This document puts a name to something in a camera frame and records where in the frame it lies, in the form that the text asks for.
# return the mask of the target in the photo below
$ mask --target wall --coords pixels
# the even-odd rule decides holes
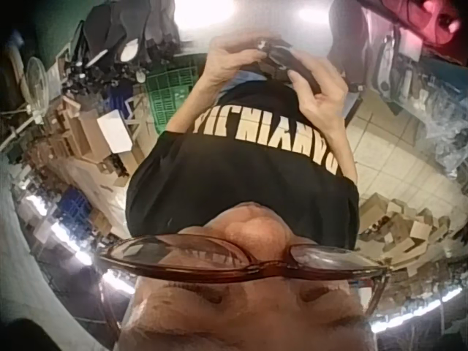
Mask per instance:
[[[48,284],[20,230],[10,194],[10,178],[0,156],[0,316],[26,317],[41,325],[63,351],[103,351],[69,314]]]

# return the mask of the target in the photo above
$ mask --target tiled floor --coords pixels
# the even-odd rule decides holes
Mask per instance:
[[[451,229],[468,218],[468,198],[460,186],[415,148],[419,121],[403,112],[394,116],[372,91],[367,91],[347,134],[358,169],[361,199],[375,192],[403,200],[418,211],[429,208],[436,217],[448,215]]]

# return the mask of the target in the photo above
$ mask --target man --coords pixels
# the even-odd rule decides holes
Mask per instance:
[[[294,244],[354,248],[357,173],[341,117],[347,86],[336,69],[294,52],[321,94],[288,72],[294,90],[260,78],[216,101],[242,66],[265,58],[245,48],[270,37],[253,32],[212,42],[203,75],[131,180],[133,236],[218,238],[260,262],[281,262]],[[158,261],[160,251],[150,264],[216,266],[205,252],[189,250],[193,258],[170,250]],[[118,344],[121,350],[372,350],[369,324],[349,290],[346,281],[280,276],[236,284],[140,278]]]
[[[133,175],[127,194],[132,236],[177,233],[224,210],[254,202],[275,211],[299,236],[354,249],[357,173],[341,110],[347,86],[325,59],[295,53],[322,87],[289,72],[278,82],[224,85],[265,54],[269,33],[216,38],[205,71]]]

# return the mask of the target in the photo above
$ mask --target eyeglasses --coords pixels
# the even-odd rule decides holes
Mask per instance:
[[[347,280],[372,287],[368,316],[376,309],[390,272],[386,265],[336,247],[296,244],[287,247],[282,260],[261,261],[231,241],[190,234],[125,240],[99,253],[94,262],[102,272],[117,269],[147,278],[197,284],[250,282],[276,276]],[[105,284],[100,284],[105,316],[118,338],[120,326],[105,298],[105,289]]]

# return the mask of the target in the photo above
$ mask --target nose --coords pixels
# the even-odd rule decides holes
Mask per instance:
[[[226,238],[247,249],[258,260],[280,260],[292,233],[282,222],[270,216],[258,216],[245,222],[233,222],[225,228]]]

